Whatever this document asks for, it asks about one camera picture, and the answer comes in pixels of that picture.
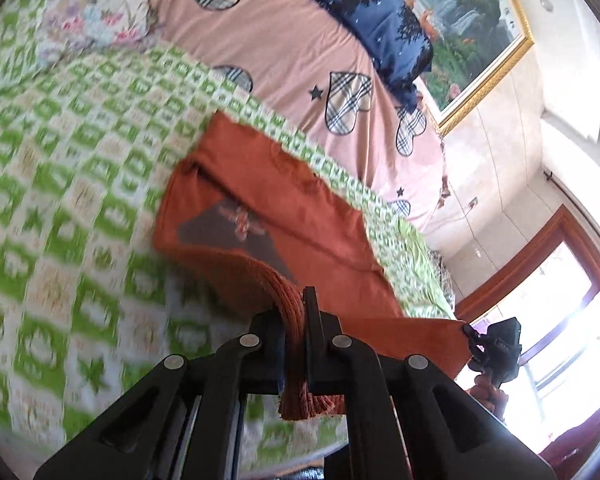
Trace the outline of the person's right hand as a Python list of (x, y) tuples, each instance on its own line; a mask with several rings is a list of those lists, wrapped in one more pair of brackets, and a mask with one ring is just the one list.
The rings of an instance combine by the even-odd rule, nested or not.
[(467, 390), (467, 393), (501, 422), (504, 420), (508, 395), (503, 390), (495, 388), (488, 376), (483, 374), (478, 375), (474, 380), (474, 384)]

